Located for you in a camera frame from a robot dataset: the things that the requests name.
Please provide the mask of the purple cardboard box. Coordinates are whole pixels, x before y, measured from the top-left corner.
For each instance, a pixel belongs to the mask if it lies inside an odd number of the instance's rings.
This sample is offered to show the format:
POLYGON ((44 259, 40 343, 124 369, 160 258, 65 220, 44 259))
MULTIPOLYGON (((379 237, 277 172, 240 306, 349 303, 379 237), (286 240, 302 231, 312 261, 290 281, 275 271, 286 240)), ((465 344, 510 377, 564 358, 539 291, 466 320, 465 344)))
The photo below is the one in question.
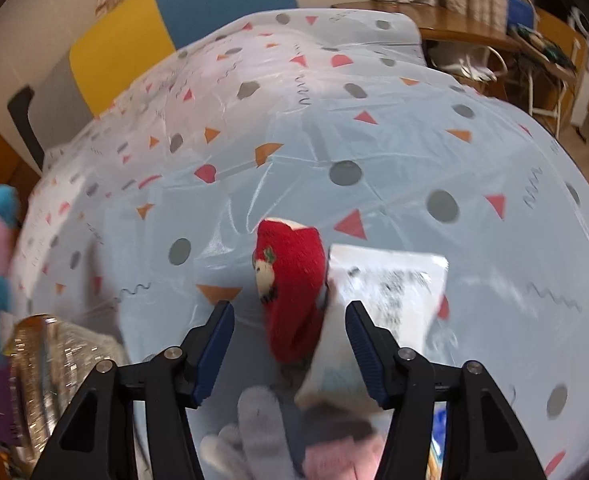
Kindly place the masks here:
POLYGON ((5 363, 0 366, 0 442, 8 446, 19 444, 16 423, 14 422, 14 407, 10 391, 10 366, 5 363))

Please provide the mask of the grey yellow blue sofa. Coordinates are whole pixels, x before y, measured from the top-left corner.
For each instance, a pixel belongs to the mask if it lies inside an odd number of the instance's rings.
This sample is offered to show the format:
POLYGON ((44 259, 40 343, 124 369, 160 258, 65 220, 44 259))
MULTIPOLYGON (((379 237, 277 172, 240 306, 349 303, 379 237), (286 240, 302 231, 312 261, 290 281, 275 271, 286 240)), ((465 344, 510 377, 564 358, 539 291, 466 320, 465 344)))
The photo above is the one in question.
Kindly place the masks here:
POLYGON ((8 112, 38 166, 173 52, 243 16, 293 9, 297 0, 125 0, 104 15, 8 112))

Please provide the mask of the ornate gold tissue box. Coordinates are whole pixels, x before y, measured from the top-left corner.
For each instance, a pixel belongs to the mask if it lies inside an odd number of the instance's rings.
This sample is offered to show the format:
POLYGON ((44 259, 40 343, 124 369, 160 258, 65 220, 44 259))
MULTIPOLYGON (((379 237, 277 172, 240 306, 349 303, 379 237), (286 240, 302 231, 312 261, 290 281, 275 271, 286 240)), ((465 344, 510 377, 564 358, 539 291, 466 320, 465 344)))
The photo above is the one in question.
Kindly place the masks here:
POLYGON ((9 358, 19 456, 27 471, 34 469, 58 420, 95 365, 102 360, 128 362, 116 338, 48 314, 16 324, 4 353, 9 358))

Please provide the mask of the white wet wipes pack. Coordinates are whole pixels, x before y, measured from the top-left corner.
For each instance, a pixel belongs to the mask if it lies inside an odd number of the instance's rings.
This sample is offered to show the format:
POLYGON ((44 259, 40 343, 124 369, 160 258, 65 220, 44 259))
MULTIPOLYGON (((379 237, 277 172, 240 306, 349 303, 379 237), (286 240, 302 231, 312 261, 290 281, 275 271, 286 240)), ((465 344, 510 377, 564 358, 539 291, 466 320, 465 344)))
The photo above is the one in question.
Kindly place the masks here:
POLYGON ((421 353, 441 306, 448 270, 447 258, 439 255, 331 245, 324 324, 308 374, 294 396, 298 408, 328 404, 360 415, 379 412, 345 330, 345 309, 360 302, 398 346, 421 353))

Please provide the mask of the red christmas sock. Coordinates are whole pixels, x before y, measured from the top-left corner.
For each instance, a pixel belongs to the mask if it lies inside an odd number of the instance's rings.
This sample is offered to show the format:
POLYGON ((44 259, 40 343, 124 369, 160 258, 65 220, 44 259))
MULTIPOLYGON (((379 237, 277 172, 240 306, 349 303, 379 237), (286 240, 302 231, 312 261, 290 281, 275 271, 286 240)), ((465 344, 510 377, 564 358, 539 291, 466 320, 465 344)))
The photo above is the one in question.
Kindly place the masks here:
POLYGON ((324 317, 319 307, 326 278, 321 234, 311 226, 266 218, 256 230, 252 266, 275 360, 292 364, 311 356, 324 317))

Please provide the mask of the blue folding chair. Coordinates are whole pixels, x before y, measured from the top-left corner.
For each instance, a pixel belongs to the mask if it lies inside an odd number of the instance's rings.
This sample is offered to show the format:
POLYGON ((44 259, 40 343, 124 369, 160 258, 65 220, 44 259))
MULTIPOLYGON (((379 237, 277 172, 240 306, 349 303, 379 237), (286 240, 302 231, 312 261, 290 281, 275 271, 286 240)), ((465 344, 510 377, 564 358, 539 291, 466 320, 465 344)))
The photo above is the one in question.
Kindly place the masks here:
POLYGON ((509 32, 517 26, 537 29, 537 11, 531 0, 506 0, 506 30, 509 32))

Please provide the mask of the white knitted glove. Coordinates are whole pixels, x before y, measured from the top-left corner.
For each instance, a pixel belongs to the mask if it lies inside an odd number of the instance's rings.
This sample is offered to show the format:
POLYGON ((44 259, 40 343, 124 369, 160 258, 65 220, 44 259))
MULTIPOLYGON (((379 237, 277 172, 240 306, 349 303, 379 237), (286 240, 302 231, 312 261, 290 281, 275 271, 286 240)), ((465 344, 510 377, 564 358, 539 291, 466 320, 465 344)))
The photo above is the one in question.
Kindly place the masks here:
POLYGON ((226 479, 299 479, 278 399, 270 388, 240 394, 236 424, 204 437, 200 457, 226 479))

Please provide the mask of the patterned white tablecloth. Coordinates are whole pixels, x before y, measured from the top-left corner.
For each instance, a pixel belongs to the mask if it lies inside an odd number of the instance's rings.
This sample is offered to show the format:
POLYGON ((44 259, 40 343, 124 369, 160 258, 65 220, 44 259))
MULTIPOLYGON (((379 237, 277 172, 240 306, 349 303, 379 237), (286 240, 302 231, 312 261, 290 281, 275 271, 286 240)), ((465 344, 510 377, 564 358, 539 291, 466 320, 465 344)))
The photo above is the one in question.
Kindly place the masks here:
POLYGON ((14 315, 108 334, 136 363, 227 299, 234 338, 192 433, 272 386, 301 456, 357 423, 293 402, 251 267, 259 223, 440 255, 427 358, 485 364, 549 478, 570 477, 589 461, 589 184, 538 122, 430 70, 417 41, 401 15, 300 9, 169 55, 56 149, 14 253, 14 315))

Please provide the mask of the wooden side table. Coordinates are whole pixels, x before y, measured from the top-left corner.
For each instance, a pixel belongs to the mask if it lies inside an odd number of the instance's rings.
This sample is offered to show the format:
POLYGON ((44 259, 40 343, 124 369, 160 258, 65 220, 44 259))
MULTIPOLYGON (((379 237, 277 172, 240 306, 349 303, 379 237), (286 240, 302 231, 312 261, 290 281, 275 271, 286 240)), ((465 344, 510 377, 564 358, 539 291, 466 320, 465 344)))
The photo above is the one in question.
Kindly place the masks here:
POLYGON ((335 3, 333 8, 401 13, 415 22, 424 40, 480 44, 480 46, 493 47, 495 50, 523 52, 532 61, 540 63, 550 74, 567 84, 574 84, 577 80, 572 70, 565 70, 558 64, 549 62, 541 52, 515 32, 506 35, 505 32, 499 32, 489 25, 441 6, 363 1, 335 3))

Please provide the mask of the blue tempo tissue pack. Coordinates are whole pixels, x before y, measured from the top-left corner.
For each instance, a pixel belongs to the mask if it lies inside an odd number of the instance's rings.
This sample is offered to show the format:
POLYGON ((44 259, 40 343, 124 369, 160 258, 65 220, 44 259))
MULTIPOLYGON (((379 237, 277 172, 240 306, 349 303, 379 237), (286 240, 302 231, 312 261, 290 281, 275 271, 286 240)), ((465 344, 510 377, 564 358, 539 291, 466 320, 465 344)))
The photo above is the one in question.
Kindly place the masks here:
POLYGON ((445 434, 447 433, 447 404, 438 402, 433 409, 427 480, 440 480, 443 466, 445 434))

